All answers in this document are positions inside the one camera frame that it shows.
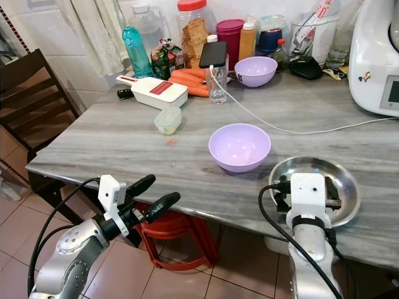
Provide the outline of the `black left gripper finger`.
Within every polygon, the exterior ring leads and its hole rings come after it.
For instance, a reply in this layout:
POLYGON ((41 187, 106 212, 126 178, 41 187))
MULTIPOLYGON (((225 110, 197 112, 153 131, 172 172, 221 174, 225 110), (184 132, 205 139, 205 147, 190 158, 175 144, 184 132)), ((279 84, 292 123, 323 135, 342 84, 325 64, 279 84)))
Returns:
POLYGON ((148 174, 135 183, 127 187, 127 197, 138 197, 148 191, 152 184, 156 181, 154 174, 148 174))
POLYGON ((155 222, 159 217, 167 213, 172 205, 177 203, 181 199, 181 194, 179 192, 171 192, 170 194, 165 194, 157 200, 157 202, 152 203, 152 205, 145 212, 146 222, 155 222))

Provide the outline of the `round steel plate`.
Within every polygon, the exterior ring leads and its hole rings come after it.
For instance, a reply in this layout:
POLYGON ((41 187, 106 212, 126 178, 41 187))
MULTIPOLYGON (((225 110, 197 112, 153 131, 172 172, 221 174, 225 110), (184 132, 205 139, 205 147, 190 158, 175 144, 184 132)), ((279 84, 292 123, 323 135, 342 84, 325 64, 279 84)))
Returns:
POLYGON ((353 174, 339 163, 308 156, 296 156, 277 163, 268 177, 269 183, 276 183, 280 176, 289 176, 296 172, 314 172, 325 177, 327 185, 327 199, 342 200, 341 209, 327 208, 332 227, 341 227, 350 222, 361 208, 361 199, 358 197, 357 182, 353 174))

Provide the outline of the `purple plastic bowl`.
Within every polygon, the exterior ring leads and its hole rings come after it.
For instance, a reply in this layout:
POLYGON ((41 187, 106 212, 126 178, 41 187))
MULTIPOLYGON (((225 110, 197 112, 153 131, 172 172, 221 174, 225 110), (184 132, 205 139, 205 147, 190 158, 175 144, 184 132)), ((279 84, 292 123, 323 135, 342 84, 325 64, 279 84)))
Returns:
POLYGON ((208 141, 208 149, 217 165, 230 172, 256 169, 271 150, 267 132, 248 123, 231 123, 216 130, 208 141))
POLYGON ((247 87, 260 87, 276 74, 277 62, 273 58, 253 56, 240 60, 234 71, 237 80, 247 87))

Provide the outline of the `white plastic bin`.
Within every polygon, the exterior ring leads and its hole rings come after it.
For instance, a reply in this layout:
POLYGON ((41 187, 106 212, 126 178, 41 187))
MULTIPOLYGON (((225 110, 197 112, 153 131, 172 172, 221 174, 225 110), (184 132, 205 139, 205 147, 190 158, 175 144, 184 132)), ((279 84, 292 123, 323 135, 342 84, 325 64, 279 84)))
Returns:
POLYGON ((274 239, 273 237, 263 236, 263 242, 266 247, 278 254, 282 254, 285 256, 290 255, 290 243, 280 239, 274 239))

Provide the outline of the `small clear plastic container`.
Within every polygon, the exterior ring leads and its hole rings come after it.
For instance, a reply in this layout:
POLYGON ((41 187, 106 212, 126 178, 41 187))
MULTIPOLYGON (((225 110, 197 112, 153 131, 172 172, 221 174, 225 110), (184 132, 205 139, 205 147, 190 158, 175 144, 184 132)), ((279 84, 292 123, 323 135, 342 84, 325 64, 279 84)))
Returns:
POLYGON ((180 127, 182 112, 179 107, 163 109, 154 119, 154 125, 161 134, 171 136, 180 127))

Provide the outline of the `white vegetable slicer box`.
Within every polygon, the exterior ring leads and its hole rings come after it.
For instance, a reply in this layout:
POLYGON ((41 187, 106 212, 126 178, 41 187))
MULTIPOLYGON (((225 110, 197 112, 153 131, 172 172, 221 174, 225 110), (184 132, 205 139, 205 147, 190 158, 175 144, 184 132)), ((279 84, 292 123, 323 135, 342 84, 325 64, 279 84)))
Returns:
POLYGON ((118 83, 129 85, 132 96, 137 102, 163 110, 181 107, 188 99, 188 87, 181 83, 166 82, 159 78, 131 78, 117 76, 118 83))

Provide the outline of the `orange carrot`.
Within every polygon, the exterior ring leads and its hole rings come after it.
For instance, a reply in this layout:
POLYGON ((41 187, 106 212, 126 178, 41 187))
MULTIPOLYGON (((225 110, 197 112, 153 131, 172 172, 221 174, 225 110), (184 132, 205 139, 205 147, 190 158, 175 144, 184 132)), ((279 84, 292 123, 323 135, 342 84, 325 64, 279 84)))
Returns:
POLYGON ((201 80, 206 78, 206 74, 203 69, 175 69, 174 71, 171 71, 171 76, 176 76, 177 74, 191 75, 201 80))
POLYGON ((189 88, 202 88, 204 90, 208 90, 208 86, 205 85, 203 79, 190 74, 184 74, 183 76, 180 76, 180 74, 172 74, 168 80, 169 82, 180 83, 180 85, 184 85, 189 88))
POLYGON ((191 96, 195 97, 210 97, 209 90, 207 86, 202 86, 202 87, 193 87, 193 86, 188 86, 188 93, 191 96))

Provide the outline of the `dark wooden chair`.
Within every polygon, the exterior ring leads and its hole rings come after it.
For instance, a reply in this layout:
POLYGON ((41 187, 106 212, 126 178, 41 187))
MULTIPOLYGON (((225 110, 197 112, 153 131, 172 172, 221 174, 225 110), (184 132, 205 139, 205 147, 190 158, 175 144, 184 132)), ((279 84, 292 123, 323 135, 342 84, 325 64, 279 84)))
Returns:
POLYGON ((0 123, 30 163, 80 116, 40 49, 1 68, 0 123))

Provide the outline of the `green snack packet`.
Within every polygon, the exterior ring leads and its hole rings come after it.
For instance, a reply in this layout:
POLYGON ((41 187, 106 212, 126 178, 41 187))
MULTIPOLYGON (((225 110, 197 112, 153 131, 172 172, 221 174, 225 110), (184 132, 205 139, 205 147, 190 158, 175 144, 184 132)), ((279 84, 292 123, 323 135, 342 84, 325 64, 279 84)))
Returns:
POLYGON ((171 72, 186 68, 185 52, 172 42, 171 38, 161 38, 150 52, 152 72, 160 80, 168 80, 171 72))

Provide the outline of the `teal water bottle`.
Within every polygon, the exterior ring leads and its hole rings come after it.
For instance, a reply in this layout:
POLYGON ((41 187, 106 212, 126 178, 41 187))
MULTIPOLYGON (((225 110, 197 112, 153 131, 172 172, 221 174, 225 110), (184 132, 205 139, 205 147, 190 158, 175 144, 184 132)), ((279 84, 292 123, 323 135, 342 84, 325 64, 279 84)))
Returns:
POLYGON ((122 32, 123 43, 128 52, 132 72, 136 78, 154 77, 147 50, 143 45, 142 35, 133 26, 126 26, 122 32))

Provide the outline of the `small red cap bottle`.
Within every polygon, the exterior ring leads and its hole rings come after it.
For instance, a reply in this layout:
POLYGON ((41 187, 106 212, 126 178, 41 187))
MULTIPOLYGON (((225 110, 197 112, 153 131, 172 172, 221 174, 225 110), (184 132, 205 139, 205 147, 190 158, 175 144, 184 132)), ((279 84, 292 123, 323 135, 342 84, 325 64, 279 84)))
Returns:
POLYGON ((271 58, 277 62, 276 71, 282 72, 287 63, 287 51, 285 48, 286 40, 284 38, 279 38, 276 42, 276 48, 271 52, 271 58))

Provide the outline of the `white kitchen food processor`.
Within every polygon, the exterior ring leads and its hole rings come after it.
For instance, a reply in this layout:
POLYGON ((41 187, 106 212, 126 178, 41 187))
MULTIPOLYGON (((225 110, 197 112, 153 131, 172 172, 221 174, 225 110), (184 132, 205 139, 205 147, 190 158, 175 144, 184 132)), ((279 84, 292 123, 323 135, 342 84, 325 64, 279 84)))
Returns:
POLYGON ((357 105, 399 117, 399 0, 365 0, 353 29, 349 88, 357 105))

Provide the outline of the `black smartphone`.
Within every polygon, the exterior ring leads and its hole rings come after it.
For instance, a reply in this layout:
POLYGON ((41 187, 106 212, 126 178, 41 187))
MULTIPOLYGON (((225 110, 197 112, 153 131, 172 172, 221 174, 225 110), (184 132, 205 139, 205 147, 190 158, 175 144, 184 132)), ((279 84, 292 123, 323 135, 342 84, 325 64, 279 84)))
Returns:
POLYGON ((207 42, 203 45, 202 54, 199 61, 200 69, 222 68, 228 62, 227 42, 207 42))

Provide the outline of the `large clear plastic jug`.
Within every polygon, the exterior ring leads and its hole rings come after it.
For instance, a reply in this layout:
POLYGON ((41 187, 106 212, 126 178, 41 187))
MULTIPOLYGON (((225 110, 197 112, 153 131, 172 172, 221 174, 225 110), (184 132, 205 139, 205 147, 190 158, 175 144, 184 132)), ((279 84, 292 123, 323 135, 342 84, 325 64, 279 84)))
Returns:
POLYGON ((170 40, 168 23, 159 7, 151 6, 149 0, 132 0, 132 17, 128 20, 140 32, 143 45, 152 61, 152 54, 163 40, 170 40))

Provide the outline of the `red and white package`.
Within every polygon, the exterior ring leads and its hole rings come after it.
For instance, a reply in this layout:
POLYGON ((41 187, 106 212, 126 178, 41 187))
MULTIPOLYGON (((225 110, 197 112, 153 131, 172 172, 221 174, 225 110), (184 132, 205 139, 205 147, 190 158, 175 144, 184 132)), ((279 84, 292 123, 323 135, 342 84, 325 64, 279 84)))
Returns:
POLYGON ((337 17, 341 8, 339 0, 318 0, 312 12, 306 12, 296 19, 299 28, 294 31, 294 43, 302 45, 303 42, 310 42, 317 30, 324 22, 337 17))

